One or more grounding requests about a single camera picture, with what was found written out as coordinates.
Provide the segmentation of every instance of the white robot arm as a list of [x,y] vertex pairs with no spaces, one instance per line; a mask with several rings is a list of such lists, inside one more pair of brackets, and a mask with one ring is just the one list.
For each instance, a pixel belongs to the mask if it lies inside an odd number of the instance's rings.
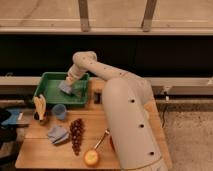
[[90,71],[107,81],[102,102],[122,170],[167,171],[143,108],[152,100],[149,82],[133,73],[97,62],[94,52],[77,52],[68,71],[71,85]]

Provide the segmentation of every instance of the bunch of grapes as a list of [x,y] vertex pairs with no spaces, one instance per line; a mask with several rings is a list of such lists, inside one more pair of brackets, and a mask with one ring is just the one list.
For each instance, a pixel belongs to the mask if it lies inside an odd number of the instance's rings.
[[82,119],[76,119],[70,124],[70,133],[72,141],[72,149],[76,156],[79,155],[84,133],[84,123]]

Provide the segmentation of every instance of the green tray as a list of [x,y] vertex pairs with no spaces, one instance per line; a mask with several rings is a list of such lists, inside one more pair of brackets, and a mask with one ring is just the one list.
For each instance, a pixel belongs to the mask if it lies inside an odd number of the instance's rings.
[[84,76],[73,84],[74,89],[80,89],[82,91],[81,97],[73,94],[68,95],[62,92],[58,86],[62,80],[65,80],[67,76],[66,72],[45,72],[43,73],[40,83],[34,93],[34,96],[43,94],[46,98],[47,104],[65,104],[71,107],[83,107],[87,103],[87,89],[89,74]]

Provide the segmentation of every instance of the gray floor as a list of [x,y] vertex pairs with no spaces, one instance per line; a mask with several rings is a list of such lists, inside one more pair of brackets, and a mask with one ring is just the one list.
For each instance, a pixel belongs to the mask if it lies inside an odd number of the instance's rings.
[[[213,99],[169,103],[157,100],[157,106],[162,122],[165,120],[164,131],[173,161],[170,171],[213,170]],[[26,129],[18,132],[18,142],[8,145],[8,151],[20,147]],[[14,164],[3,167],[3,171],[13,170]]]

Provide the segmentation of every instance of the blue cloth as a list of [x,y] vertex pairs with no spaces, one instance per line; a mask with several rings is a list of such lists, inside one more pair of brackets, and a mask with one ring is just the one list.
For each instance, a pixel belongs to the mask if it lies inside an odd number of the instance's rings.
[[20,114],[20,109],[7,109],[7,111],[11,113],[11,116],[2,122],[1,125],[15,125]]

